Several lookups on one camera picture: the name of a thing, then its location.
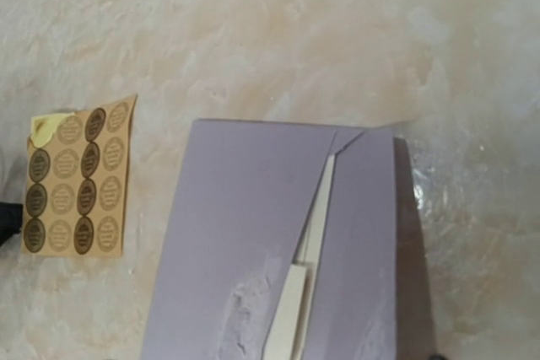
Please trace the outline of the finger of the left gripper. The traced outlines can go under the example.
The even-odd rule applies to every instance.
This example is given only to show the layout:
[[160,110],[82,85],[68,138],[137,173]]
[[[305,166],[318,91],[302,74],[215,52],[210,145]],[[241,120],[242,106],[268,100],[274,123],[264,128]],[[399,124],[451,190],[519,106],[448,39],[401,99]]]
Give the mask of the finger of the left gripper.
[[22,228],[22,205],[20,203],[0,203],[0,245],[6,243]]

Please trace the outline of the brown sticker sheet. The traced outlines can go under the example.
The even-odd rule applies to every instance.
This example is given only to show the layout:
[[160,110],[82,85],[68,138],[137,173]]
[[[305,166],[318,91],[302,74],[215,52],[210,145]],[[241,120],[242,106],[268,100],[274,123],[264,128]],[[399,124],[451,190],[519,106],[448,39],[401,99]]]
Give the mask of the brown sticker sheet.
[[34,116],[21,250],[50,257],[122,255],[136,96]]

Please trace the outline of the grey envelope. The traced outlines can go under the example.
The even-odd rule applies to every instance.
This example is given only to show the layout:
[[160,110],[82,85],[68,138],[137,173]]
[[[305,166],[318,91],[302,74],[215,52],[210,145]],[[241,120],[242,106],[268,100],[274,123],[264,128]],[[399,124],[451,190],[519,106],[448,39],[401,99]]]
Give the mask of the grey envelope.
[[301,359],[436,352],[406,142],[388,128],[198,120],[144,359],[262,359],[327,159],[335,166]]

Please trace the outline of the beige letter sheet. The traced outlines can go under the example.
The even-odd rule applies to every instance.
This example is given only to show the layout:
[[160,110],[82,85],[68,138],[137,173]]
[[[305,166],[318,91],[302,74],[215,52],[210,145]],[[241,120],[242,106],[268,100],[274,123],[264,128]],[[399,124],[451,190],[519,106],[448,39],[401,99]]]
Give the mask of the beige letter sheet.
[[313,266],[292,264],[278,301],[262,359],[301,359],[310,314]]

